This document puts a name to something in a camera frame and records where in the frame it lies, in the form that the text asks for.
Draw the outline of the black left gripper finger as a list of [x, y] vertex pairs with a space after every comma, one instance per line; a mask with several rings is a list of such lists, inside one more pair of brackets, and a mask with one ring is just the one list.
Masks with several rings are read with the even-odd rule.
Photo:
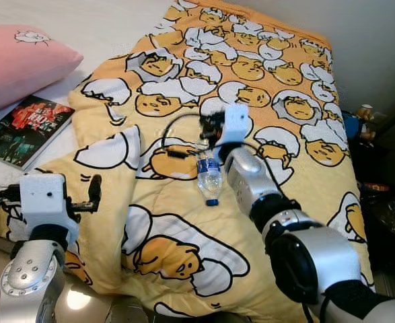
[[96, 211], [101, 203], [102, 177], [99, 174], [93, 175], [87, 189], [87, 202], [83, 203], [83, 211]]

